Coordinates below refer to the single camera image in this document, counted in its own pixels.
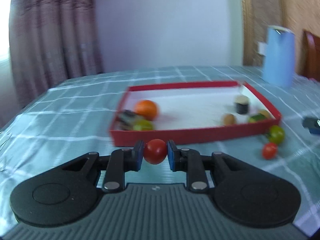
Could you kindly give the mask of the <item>green tomato outside box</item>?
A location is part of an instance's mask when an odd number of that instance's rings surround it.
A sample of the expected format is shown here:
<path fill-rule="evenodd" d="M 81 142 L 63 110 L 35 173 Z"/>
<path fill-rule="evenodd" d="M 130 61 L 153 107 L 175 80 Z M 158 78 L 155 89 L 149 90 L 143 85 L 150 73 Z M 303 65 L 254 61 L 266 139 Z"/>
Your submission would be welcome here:
<path fill-rule="evenodd" d="M 285 139 L 285 131 L 277 125 L 273 125 L 268 129 L 266 137 L 269 142 L 280 145 Z"/>

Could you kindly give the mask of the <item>brown longan fruit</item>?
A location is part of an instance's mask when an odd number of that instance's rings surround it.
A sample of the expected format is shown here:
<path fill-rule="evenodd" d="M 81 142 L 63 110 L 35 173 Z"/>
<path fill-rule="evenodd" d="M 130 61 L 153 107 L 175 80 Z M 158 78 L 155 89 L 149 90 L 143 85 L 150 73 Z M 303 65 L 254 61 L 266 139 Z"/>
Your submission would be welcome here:
<path fill-rule="evenodd" d="M 269 119 L 272 118 L 271 114 L 269 111 L 265 110 L 265 109 L 260 109 L 258 111 L 259 114 L 263 115 L 265 118 Z"/>
<path fill-rule="evenodd" d="M 222 119 L 224 126 L 235 125 L 237 123 L 236 117 L 233 114 L 225 114 Z"/>

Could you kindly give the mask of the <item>red cherry tomato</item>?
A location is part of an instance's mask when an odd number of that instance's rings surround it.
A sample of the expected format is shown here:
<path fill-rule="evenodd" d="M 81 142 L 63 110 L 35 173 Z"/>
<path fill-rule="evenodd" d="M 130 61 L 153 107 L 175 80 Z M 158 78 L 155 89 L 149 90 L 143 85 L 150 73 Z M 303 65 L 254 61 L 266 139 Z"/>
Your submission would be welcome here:
<path fill-rule="evenodd" d="M 264 159 L 273 159 L 278 152 L 278 145 L 273 143 L 273 142 L 269 142 L 267 144 L 264 145 L 263 150 L 262 150 L 262 156 Z"/>
<path fill-rule="evenodd" d="M 144 148 L 144 159 L 152 164 L 160 164 L 167 156 L 167 145 L 161 139 L 153 139 L 146 143 Z"/>

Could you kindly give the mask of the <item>dark cucumber chunk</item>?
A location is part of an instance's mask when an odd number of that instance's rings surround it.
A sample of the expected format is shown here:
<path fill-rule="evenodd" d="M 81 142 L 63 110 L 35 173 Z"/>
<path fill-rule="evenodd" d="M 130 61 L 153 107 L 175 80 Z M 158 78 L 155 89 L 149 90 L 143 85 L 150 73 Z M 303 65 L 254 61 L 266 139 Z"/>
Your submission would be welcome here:
<path fill-rule="evenodd" d="M 249 98 L 245 95 L 238 95 L 234 99 L 236 113 L 245 115 L 249 112 Z"/>
<path fill-rule="evenodd" d="M 134 124 L 137 121 L 144 120 L 141 115 L 131 111 L 131 110 L 122 110 L 116 116 L 116 122 L 119 129 L 124 131 L 130 131 L 133 129 Z"/>

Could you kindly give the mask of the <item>orange mandarin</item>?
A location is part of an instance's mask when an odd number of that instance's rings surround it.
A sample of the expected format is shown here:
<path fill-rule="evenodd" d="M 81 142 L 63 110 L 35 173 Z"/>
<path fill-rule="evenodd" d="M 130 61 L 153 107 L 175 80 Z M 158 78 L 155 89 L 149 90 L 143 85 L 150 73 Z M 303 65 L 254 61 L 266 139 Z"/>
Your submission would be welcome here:
<path fill-rule="evenodd" d="M 134 112 L 146 120 L 153 121 L 158 116 L 158 105 L 151 100 L 140 100 L 134 106 Z"/>

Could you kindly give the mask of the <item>small green cucumber piece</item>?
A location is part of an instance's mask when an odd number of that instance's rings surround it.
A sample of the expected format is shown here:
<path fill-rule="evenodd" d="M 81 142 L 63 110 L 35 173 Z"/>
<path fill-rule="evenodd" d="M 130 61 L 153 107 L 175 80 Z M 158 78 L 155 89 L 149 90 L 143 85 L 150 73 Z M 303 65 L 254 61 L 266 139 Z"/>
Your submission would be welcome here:
<path fill-rule="evenodd" d="M 265 115 L 258 113 L 256 115 L 250 116 L 248 119 L 248 123 L 255 123 L 255 122 L 263 121 L 266 119 L 267 117 Z"/>

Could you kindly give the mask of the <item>light blue kettle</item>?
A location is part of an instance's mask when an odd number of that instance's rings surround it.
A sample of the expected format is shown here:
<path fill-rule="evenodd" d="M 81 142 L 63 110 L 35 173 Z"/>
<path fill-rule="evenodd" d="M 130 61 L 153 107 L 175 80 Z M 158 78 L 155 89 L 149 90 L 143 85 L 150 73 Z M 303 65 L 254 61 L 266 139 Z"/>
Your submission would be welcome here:
<path fill-rule="evenodd" d="M 295 34 L 285 27 L 268 26 L 263 80 L 278 87 L 291 87 L 295 58 Z"/>

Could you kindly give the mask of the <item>green tomato in box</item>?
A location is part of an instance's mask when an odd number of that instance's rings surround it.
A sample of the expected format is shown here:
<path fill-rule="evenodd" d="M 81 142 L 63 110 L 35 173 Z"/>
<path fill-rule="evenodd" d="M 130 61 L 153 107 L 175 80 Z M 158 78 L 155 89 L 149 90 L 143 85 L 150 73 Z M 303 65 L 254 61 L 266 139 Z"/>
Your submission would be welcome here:
<path fill-rule="evenodd" d="M 153 123 L 149 120 L 141 119 L 134 122 L 132 129 L 134 131 L 153 131 Z"/>

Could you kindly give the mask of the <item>red shallow cardboard box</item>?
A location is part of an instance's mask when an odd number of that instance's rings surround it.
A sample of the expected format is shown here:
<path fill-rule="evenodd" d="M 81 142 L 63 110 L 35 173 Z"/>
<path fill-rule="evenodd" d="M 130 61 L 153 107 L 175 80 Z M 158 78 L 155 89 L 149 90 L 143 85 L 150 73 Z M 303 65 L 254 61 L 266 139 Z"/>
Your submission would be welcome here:
<path fill-rule="evenodd" d="M 235 125 L 223 126 L 224 114 L 234 114 L 238 94 L 250 99 L 249 113 L 265 109 L 271 117 L 249 123 L 249 115 L 236 117 Z M 140 100 L 157 103 L 159 115 L 153 131 L 123 131 L 114 116 L 109 132 L 115 146 L 132 146 L 137 140 L 174 140 L 177 144 L 221 141 L 263 134 L 280 123 L 280 111 L 250 84 L 237 81 L 195 81 L 132 86 L 122 96 L 116 112 L 133 109 Z"/>

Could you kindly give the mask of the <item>pink patterned curtain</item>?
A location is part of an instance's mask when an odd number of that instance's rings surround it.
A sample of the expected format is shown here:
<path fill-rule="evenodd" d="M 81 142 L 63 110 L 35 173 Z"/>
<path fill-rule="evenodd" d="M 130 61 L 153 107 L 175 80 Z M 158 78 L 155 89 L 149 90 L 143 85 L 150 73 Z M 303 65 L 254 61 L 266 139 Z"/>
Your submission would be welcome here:
<path fill-rule="evenodd" d="M 67 79 L 103 72 L 95 0 L 11 0 L 9 44 L 21 107 Z"/>

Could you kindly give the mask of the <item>white wall socket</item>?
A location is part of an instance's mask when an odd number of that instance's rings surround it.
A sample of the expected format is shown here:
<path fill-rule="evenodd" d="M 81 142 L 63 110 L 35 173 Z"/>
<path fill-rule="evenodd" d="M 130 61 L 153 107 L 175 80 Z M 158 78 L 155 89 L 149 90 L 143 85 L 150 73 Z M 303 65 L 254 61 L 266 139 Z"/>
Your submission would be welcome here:
<path fill-rule="evenodd" d="M 258 54 L 261 56 L 266 56 L 267 44 L 265 42 L 258 42 L 257 46 L 258 46 Z"/>

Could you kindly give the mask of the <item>gold wall frame moulding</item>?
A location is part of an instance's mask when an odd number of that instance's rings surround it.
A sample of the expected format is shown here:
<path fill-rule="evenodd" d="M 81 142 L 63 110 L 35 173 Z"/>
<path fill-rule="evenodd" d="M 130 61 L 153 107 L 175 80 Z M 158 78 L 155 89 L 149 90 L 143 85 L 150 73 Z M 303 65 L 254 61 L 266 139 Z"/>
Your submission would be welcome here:
<path fill-rule="evenodd" d="M 244 34 L 243 64 L 260 66 L 263 56 L 258 54 L 258 43 L 266 41 L 269 25 L 283 25 L 282 0 L 241 0 Z"/>

